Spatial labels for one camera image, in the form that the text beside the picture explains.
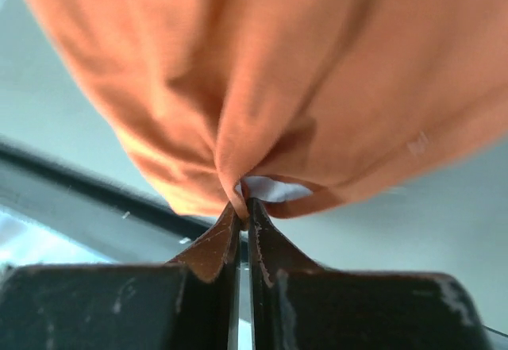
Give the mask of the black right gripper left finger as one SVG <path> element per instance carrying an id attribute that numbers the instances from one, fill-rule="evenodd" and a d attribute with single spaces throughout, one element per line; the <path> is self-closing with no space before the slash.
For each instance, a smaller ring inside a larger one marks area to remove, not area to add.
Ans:
<path id="1" fill-rule="evenodd" d="M 240 219 L 166 263 L 16 267 L 1 282 L 4 349 L 235 349 Z"/>

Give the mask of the orange underwear white waistband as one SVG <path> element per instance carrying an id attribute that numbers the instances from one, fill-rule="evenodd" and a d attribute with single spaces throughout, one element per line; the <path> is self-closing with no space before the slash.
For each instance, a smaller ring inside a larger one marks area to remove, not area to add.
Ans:
<path id="1" fill-rule="evenodd" d="M 507 0 L 26 0 L 180 214 L 370 197 L 507 131 Z"/>

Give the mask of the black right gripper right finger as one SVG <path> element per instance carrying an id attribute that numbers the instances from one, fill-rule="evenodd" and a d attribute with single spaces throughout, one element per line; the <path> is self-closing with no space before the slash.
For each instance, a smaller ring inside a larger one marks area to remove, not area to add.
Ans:
<path id="1" fill-rule="evenodd" d="M 489 349 L 463 286 L 442 273 L 321 266 L 248 201 L 256 349 Z"/>

